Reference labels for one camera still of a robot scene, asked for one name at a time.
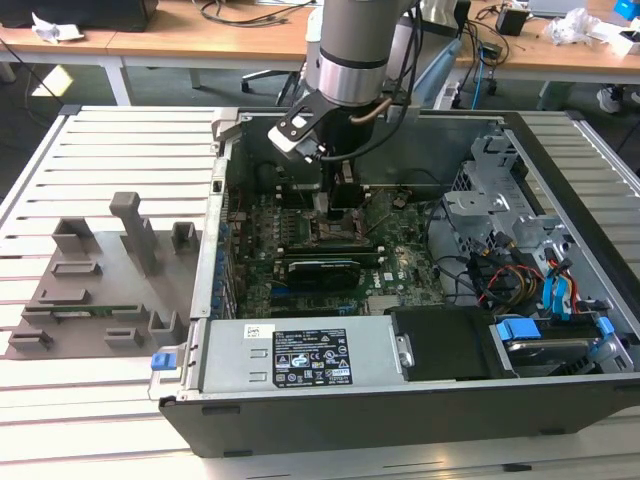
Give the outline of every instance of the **power supply label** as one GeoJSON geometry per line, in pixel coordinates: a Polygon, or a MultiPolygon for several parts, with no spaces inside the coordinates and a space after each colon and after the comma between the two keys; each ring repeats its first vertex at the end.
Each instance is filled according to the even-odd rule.
{"type": "Polygon", "coordinates": [[[278,388],[351,385],[347,332],[273,332],[273,384],[278,388]]]}

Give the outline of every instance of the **green circuit board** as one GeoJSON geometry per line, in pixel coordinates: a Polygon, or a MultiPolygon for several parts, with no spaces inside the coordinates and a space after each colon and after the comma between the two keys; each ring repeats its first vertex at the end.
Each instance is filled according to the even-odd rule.
{"type": "Polygon", "coordinates": [[[394,190],[374,192],[365,206],[331,225],[313,210],[256,198],[242,221],[234,223],[237,317],[378,315],[393,306],[443,303],[444,292],[421,242],[424,205],[403,204],[405,197],[394,190]],[[362,268],[357,286],[339,292],[293,292],[274,273],[282,249],[313,252],[327,245],[375,249],[379,264],[362,268]]]}

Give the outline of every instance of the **motherboard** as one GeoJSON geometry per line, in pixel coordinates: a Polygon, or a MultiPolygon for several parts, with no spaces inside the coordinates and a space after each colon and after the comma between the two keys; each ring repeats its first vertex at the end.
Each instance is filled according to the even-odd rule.
{"type": "Polygon", "coordinates": [[[424,202],[378,189],[331,220],[277,196],[229,209],[238,318],[382,315],[444,303],[424,244],[424,202]]]}

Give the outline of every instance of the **metal slatted table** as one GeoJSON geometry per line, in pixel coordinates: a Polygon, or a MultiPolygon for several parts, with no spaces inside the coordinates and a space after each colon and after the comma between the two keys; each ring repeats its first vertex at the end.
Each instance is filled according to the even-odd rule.
{"type": "MultiPolygon", "coordinates": [[[[85,107],[56,120],[0,209],[0,330],[20,321],[61,216],[119,229],[111,196],[135,190],[155,229],[178,219],[202,227],[213,110],[85,107]]],[[[525,118],[638,272],[631,172],[586,124],[562,114],[525,118]]],[[[7,338],[0,331],[0,348],[7,338]]],[[[2,478],[493,479],[504,478],[504,464],[521,463],[532,470],[518,478],[582,480],[637,477],[640,467],[640,408],[568,436],[202,460],[148,400],[149,376],[148,358],[0,361],[2,478]]]]}

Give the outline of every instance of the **crumpled paper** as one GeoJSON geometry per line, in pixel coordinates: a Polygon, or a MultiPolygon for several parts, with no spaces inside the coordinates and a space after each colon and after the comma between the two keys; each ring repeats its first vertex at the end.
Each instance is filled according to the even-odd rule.
{"type": "Polygon", "coordinates": [[[35,13],[32,13],[31,16],[33,17],[33,27],[31,27],[31,30],[47,42],[57,45],[59,42],[84,38],[84,35],[78,30],[77,25],[56,25],[55,23],[45,22],[36,17],[35,13]]]}

